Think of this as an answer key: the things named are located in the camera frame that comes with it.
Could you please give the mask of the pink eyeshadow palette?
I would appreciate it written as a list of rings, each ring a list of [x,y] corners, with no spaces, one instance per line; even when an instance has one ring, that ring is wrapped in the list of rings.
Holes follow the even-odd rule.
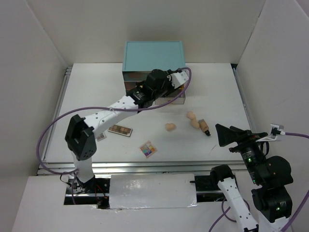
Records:
[[[97,141],[99,142],[99,141],[101,141],[101,140],[104,140],[104,139],[106,139],[106,134],[103,132],[103,133],[101,133],[98,137],[97,137]]]

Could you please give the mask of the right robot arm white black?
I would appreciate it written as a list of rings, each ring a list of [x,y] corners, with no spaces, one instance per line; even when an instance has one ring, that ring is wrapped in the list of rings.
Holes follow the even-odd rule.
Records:
[[[250,213],[239,189],[235,176],[228,165],[212,168],[210,184],[220,189],[230,205],[240,232],[278,232],[288,222],[292,213],[292,199],[285,186],[293,182],[289,162],[280,157],[267,158],[260,149],[261,140],[266,132],[253,133],[236,127],[215,125],[220,147],[231,143],[232,153],[240,153],[250,178],[258,186],[253,189],[252,198],[258,210],[259,219]]]

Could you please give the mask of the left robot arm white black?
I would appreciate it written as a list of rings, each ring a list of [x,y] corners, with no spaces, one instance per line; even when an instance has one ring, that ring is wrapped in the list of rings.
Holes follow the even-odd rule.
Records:
[[[68,149],[72,152],[77,171],[77,187],[85,193],[95,187],[95,175],[91,157],[97,150],[96,139],[105,130],[121,120],[138,113],[139,109],[149,108],[153,102],[176,90],[172,70],[152,70],[146,80],[137,82],[108,110],[102,110],[86,117],[74,115],[69,122],[65,135]]]

